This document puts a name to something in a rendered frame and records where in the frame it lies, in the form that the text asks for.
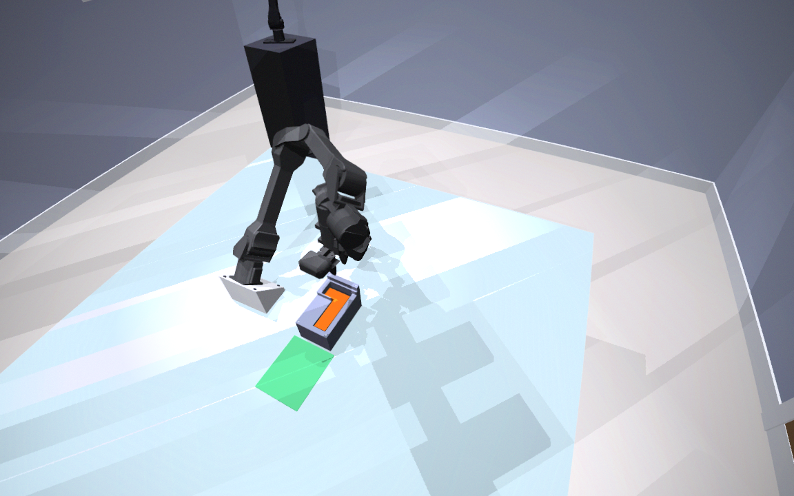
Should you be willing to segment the orange l-shaped part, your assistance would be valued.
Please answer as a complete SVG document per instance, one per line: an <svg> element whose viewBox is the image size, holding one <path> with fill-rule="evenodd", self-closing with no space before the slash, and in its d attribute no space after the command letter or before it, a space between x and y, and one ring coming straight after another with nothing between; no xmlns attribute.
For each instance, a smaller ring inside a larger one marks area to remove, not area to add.
<svg viewBox="0 0 794 496"><path fill-rule="evenodd" d="M330 296L333 302L331 303L331 305L329 305L327 310L319 318L317 324L314 325L315 327L317 327L317 329L320 329L322 331L326 331L328 329L329 324L333 322L336 315L338 315L339 311L344 307L345 302L349 300L349 296L346 296L345 294L341 294L339 291L330 288L328 289L326 295Z"/></svg>

